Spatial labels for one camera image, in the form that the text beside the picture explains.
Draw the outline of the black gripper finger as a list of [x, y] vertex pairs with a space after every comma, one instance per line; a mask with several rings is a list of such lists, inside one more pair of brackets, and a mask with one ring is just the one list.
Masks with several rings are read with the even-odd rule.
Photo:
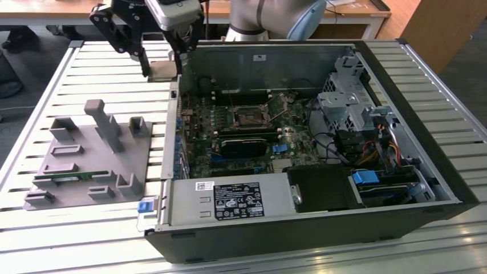
[[108, 43], [119, 53], [128, 53], [142, 66], [143, 76], [150, 75], [150, 62], [143, 47], [143, 31], [132, 29], [112, 13], [111, 4], [98, 4], [90, 14], [90, 20]]
[[187, 26], [176, 27], [170, 31], [163, 31], [164, 38], [171, 45], [176, 72], [183, 72], [183, 61], [187, 59], [188, 52], [198, 47], [199, 38], [203, 32], [204, 15], [199, 13], [196, 20]]

